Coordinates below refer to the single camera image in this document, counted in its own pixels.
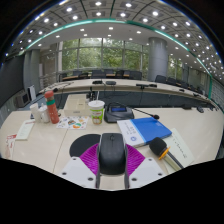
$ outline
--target ceiling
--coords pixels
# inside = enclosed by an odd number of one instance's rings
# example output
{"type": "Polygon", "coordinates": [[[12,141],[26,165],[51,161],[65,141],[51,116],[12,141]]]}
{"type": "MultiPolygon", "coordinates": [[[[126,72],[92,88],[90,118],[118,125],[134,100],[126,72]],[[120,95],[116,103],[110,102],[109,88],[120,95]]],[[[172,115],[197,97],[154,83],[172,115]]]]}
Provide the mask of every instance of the ceiling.
{"type": "Polygon", "coordinates": [[[96,2],[94,0],[68,0],[62,1],[63,4],[56,4],[49,8],[32,21],[16,38],[8,56],[22,50],[46,48],[50,44],[63,40],[84,38],[84,32],[80,31],[81,28],[84,28],[87,37],[108,38],[108,34],[110,34],[112,39],[130,41],[129,38],[133,38],[132,42],[143,45],[148,43],[149,37],[160,37],[167,41],[168,53],[172,53],[176,59],[181,59],[183,63],[187,63],[194,69],[205,71],[195,58],[196,56],[215,79],[220,82],[224,81],[223,64],[211,42],[200,28],[180,11],[162,1],[105,0],[99,1],[101,2],[100,6],[97,6],[96,2]],[[91,21],[91,23],[78,25],[83,21],[91,21]],[[114,29],[110,31],[109,26],[113,26],[114,29]],[[155,30],[167,34],[168,37],[155,32],[155,30]],[[192,54],[175,41],[184,45],[192,54]]]}

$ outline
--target red bottle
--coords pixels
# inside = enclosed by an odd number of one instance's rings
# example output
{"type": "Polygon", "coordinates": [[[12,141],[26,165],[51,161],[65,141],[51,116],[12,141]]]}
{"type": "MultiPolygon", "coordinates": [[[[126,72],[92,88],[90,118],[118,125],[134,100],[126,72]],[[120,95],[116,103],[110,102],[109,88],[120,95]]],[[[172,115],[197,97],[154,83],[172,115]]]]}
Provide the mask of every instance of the red bottle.
{"type": "Polygon", "coordinates": [[[59,117],[58,117],[58,111],[57,111],[55,100],[54,100],[54,92],[47,91],[44,96],[45,96],[48,112],[51,118],[51,122],[53,124],[57,124],[59,122],[59,117]]]}

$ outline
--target tissue box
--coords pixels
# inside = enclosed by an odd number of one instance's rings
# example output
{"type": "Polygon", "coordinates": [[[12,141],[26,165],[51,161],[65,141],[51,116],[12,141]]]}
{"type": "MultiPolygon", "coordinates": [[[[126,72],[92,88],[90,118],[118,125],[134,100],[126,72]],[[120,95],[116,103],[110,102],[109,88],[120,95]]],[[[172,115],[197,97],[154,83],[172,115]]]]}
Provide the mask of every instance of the tissue box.
{"type": "Polygon", "coordinates": [[[68,95],[64,106],[64,114],[69,116],[89,116],[91,114],[90,107],[86,102],[86,94],[68,95]]]}

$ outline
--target mouse pad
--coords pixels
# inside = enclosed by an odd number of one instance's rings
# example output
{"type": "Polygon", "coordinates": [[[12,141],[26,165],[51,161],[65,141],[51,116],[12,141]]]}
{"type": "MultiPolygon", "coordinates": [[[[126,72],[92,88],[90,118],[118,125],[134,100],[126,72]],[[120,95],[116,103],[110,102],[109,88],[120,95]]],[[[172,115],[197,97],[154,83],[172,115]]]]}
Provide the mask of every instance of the mouse pad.
{"type": "Polygon", "coordinates": [[[80,157],[88,148],[100,142],[100,136],[97,134],[83,135],[77,138],[70,147],[69,154],[71,157],[80,157]]]}

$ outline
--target cup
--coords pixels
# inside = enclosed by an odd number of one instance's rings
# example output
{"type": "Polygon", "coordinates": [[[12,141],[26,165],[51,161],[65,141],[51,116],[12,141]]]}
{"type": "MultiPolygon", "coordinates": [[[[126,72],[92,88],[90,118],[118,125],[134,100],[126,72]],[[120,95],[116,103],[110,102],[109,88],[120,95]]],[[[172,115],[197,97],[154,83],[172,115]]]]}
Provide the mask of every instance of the cup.
{"type": "Polygon", "coordinates": [[[41,122],[40,113],[38,111],[38,103],[34,103],[30,106],[30,111],[33,114],[36,123],[41,122]]]}
{"type": "Polygon", "coordinates": [[[48,123],[50,121],[49,112],[46,105],[42,105],[42,107],[38,110],[40,113],[41,120],[44,123],[48,123]]]}
{"type": "Polygon", "coordinates": [[[100,100],[94,100],[88,103],[90,111],[92,112],[93,124],[101,124],[103,120],[103,107],[104,102],[100,100]]]}

